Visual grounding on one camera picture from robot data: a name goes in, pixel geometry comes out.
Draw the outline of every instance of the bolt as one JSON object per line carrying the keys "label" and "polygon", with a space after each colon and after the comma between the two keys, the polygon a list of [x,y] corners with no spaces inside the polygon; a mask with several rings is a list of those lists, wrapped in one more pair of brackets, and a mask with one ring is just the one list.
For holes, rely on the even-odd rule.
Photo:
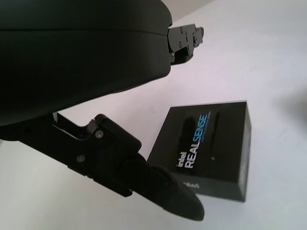
{"label": "bolt", "polygon": [[101,130],[98,130],[96,133],[95,133],[95,137],[96,138],[102,138],[104,136],[104,133],[103,133],[103,131],[101,131]]}
{"label": "bolt", "polygon": [[143,189],[142,193],[143,195],[146,195],[148,193],[148,189],[147,188]]}
{"label": "bolt", "polygon": [[84,155],[77,156],[76,160],[78,163],[83,163],[85,161],[85,156]]}
{"label": "bolt", "polygon": [[163,188],[167,188],[169,186],[169,182],[164,182],[163,183]]}

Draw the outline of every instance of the intel realsense box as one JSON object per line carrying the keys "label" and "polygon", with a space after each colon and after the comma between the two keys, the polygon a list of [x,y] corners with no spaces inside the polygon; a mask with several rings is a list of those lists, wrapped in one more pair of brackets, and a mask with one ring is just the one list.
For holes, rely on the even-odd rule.
{"label": "intel realsense box", "polygon": [[250,139],[246,102],[172,107],[147,162],[197,194],[245,201]]}

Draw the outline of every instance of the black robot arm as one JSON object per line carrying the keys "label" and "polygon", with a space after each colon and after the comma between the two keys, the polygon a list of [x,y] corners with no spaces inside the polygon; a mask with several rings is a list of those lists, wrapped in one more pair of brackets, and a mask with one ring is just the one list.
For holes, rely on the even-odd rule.
{"label": "black robot arm", "polygon": [[193,57],[203,29],[169,28],[160,0],[4,0],[0,15],[0,139],[20,141],[118,194],[135,191],[202,220],[199,199],[147,164],[135,137],[104,115],[80,127],[57,111],[166,76]]}

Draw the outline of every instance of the white tabletop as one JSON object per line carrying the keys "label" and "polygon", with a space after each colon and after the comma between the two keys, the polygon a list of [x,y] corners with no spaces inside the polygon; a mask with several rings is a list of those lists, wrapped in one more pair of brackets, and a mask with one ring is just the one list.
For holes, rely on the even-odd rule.
{"label": "white tabletop", "polygon": [[62,112],[106,114],[148,157],[174,105],[247,100],[252,146],[246,203],[200,196],[203,222],[123,198],[18,142],[0,148],[1,230],[306,229],[307,1],[216,0],[175,25],[205,28],[194,58],[166,78]]}

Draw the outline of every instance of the white wall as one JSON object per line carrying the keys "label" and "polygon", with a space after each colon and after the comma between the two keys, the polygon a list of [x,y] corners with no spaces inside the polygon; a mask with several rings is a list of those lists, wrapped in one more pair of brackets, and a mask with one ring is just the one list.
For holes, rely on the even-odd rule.
{"label": "white wall", "polygon": [[162,0],[172,13],[173,21],[187,16],[214,0]]}
{"label": "white wall", "polygon": [[253,124],[244,204],[200,196],[203,222],[133,195],[122,198],[21,143],[0,149],[2,230],[304,230],[307,206],[307,1],[216,0],[175,25],[205,28],[204,44],[164,79],[63,114],[104,113],[148,157],[170,106],[248,100]]}

